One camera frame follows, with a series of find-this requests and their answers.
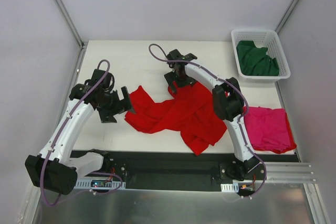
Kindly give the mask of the white plastic basket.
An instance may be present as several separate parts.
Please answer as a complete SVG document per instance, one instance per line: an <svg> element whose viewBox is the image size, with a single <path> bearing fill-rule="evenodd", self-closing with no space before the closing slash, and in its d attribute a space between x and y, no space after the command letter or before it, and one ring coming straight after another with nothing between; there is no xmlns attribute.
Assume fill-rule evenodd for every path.
<svg viewBox="0 0 336 224"><path fill-rule="evenodd" d="M267 29L231 31L239 79L246 83L274 83L291 75L278 34Z"/></svg>

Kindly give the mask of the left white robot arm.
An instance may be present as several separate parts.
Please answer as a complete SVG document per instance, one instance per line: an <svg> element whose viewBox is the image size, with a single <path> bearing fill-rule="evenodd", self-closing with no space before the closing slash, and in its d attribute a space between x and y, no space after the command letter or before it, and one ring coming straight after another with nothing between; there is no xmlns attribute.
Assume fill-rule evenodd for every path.
<svg viewBox="0 0 336 224"><path fill-rule="evenodd" d="M110 173L112 164L106 151L89 150L84 156L71 158L77 138L94 112L101 123L116 123L115 115L133 109L126 87L123 99L113 90L113 74L96 68L92 77L71 89L66 111L52 137L36 156L29 155L25 167L34 186L68 195L79 178L96 172Z"/></svg>

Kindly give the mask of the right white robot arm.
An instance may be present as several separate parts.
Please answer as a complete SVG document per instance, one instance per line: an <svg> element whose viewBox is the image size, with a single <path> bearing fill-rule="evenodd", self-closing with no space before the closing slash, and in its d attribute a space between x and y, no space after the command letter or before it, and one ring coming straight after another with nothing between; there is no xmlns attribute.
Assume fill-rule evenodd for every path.
<svg viewBox="0 0 336 224"><path fill-rule="evenodd" d="M234 147L235 161L226 168L225 174L238 181L250 178L260 160L256 157L245 127L247 101L237 79L223 79L201 65L195 55L182 55L177 49L166 54L165 58L172 69L165 75L170 86L173 81L179 87L198 82L211 91L214 113L225 123Z"/></svg>

